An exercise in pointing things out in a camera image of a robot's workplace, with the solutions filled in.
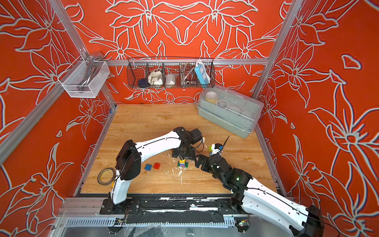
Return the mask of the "dark green lego plate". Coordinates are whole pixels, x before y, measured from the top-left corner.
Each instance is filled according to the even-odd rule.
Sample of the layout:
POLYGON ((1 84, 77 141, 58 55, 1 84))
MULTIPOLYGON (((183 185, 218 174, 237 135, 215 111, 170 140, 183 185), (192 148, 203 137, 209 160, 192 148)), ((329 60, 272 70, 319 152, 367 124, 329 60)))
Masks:
POLYGON ((184 164, 183 164, 183 163, 177 163, 177 166, 178 166, 178 167, 185 167, 185 168, 188 168, 188 165, 189 165, 188 162, 185 162, 184 164))

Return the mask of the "teal blue lego brick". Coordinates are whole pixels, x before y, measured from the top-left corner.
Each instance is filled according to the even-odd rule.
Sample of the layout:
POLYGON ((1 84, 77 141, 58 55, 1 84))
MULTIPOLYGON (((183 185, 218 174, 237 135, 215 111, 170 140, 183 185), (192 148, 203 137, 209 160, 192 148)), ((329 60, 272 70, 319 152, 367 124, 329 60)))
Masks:
POLYGON ((145 166, 145 170, 146 170, 146 171, 151 171, 151 170, 152 170, 152 165, 150 165, 150 164, 146 164, 146 166, 145 166))

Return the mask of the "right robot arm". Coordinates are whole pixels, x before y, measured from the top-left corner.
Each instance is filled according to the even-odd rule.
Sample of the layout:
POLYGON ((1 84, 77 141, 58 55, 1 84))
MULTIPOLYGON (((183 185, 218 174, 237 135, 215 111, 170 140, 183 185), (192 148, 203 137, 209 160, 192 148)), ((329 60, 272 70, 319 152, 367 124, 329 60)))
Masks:
POLYGON ((258 216, 294 237, 323 236, 325 226, 318 207, 306 207, 281 196, 252 175, 232 168, 219 154, 197 155, 195 166, 212 174, 232 192, 230 206, 235 212, 258 216))

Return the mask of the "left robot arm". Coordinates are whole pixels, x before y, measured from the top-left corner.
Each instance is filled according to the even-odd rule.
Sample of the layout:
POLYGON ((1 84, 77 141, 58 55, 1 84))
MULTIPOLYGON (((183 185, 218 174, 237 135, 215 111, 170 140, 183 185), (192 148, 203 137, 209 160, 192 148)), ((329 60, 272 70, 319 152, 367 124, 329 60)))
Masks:
POLYGON ((172 151, 174 158, 194 160, 196 148, 193 145, 202 139, 198 129, 188 131, 184 127, 177 127, 148 141, 126 141, 116 157, 114 186, 109 194, 111 204, 118 205, 126 200, 130 184, 140 174, 144 161, 168 150, 172 151))

